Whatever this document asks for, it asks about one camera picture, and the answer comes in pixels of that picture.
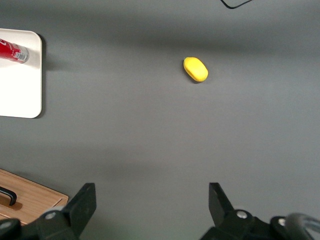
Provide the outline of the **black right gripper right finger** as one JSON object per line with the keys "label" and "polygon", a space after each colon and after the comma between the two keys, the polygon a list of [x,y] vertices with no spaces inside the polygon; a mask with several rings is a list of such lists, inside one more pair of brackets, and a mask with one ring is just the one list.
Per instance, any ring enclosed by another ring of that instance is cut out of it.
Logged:
{"label": "black right gripper right finger", "polygon": [[202,240],[244,240],[254,227],[254,217],[245,210],[234,209],[217,182],[209,184],[208,207],[214,226]]}

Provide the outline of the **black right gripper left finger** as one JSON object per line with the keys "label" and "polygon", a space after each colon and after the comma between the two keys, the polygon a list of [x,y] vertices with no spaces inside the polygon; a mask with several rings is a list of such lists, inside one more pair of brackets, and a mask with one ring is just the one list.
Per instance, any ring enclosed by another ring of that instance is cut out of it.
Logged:
{"label": "black right gripper left finger", "polygon": [[85,183],[60,210],[50,210],[36,221],[40,240],[78,240],[97,208],[96,185]]}

